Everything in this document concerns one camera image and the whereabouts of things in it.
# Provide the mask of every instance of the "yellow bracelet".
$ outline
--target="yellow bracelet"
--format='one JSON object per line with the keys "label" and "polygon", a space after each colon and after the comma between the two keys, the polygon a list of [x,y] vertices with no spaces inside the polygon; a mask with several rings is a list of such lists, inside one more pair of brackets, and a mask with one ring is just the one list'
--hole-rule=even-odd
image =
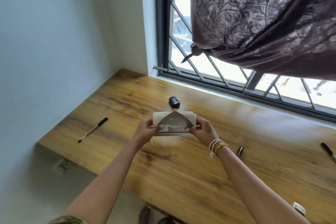
{"label": "yellow bracelet", "polygon": [[228,144],[226,144],[226,143],[222,143],[220,146],[218,146],[217,148],[216,148],[216,150],[215,150],[215,154],[216,154],[216,156],[217,156],[217,151],[221,148],[221,147],[223,147],[223,146],[227,146],[229,149],[230,149],[230,146],[228,145]]}

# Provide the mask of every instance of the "table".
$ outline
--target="table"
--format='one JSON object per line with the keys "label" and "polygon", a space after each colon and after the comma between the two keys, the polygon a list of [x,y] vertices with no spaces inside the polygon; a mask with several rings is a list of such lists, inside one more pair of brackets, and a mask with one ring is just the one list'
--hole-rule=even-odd
{"label": "table", "polygon": [[[309,120],[120,70],[39,144],[99,174],[153,112],[181,110],[210,120],[243,162],[287,202],[305,207],[312,223],[336,223],[336,164],[320,147],[336,151],[336,130]],[[77,141],[104,117],[109,120]],[[153,137],[136,155],[124,188],[189,223],[254,223],[221,163],[195,137]]]}

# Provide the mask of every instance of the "hand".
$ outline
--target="hand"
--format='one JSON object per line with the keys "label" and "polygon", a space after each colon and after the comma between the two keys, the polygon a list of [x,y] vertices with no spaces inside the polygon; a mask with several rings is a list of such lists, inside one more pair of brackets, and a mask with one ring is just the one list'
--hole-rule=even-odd
{"label": "hand", "polygon": [[210,143],[219,139],[217,133],[210,121],[203,119],[202,117],[197,116],[196,118],[196,129],[195,128],[187,128],[186,131],[193,134],[197,139],[205,146],[209,147]]}
{"label": "hand", "polygon": [[152,137],[159,132],[160,129],[159,125],[153,127],[153,117],[149,117],[139,123],[132,141],[136,142],[140,149],[146,143],[149,143]]}

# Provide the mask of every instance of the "window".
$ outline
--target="window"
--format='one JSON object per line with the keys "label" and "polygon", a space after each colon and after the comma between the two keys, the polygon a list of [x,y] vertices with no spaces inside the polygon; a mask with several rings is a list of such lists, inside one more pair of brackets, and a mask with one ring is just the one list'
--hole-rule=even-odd
{"label": "window", "polygon": [[161,76],[336,123],[336,82],[263,74],[191,53],[190,0],[156,0]]}

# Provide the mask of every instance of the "person's left arm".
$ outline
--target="person's left arm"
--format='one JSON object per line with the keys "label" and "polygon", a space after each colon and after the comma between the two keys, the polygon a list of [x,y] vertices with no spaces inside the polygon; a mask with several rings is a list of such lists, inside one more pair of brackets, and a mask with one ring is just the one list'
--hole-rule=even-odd
{"label": "person's left arm", "polygon": [[71,203],[63,216],[76,216],[88,224],[106,223],[135,154],[160,130],[159,126],[150,128],[152,125],[152,117],[139,123],[132,140]]}

